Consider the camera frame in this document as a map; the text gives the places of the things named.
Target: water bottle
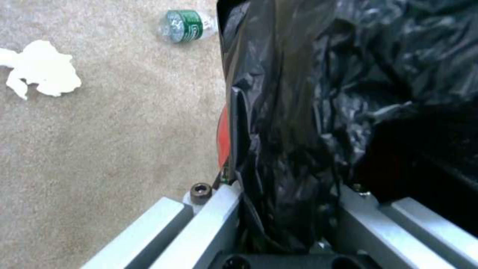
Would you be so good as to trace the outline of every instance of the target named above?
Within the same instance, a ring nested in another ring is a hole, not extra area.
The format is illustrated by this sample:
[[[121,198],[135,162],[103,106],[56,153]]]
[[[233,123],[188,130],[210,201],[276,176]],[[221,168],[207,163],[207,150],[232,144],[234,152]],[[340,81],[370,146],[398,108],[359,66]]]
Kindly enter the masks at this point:
[[[207,38],[216,32],[216,17],[194,10],[170,10],[158,28],[158,34],[173,43]]]

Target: screw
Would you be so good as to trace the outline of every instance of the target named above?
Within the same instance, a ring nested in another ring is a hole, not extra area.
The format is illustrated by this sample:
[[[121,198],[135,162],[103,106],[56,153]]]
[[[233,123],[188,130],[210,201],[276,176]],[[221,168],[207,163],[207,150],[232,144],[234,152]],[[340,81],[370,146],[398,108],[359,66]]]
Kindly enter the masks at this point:
[[[212,196],[212,189],[207,183],[196,183],[191,187],[189,194],[193,203],[205,204]]]
[[[352,184],[352,189],[355,192],[357,192],[360,195],[360,197],[362,197],[362,198],[365,198],[365,197],[371,195],[370,191],[367,188],[365,188],[364,186],[362,186],[361,184],[358,184],[358,183]]]

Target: floor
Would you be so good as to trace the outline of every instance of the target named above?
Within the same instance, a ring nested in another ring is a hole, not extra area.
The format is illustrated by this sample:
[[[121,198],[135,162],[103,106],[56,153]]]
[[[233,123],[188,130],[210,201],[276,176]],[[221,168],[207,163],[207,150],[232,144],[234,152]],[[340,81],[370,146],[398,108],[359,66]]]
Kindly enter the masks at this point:
[[[49,40],[83,85],[24,101],[0,67],[0,268],[77,268],[162,196],[217,173],[218,37],[155,36],[171,8],[215,0],[3,0],[0,47]]]

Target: black plastic bag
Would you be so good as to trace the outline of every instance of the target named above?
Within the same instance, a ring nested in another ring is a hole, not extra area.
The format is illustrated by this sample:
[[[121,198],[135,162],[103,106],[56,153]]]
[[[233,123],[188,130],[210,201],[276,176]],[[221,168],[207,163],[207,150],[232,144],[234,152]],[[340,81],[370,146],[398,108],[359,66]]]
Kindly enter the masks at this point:
[[[307,252],[381,123],[478,93],[474,0],[219,0],[230,177],[258,251]]]

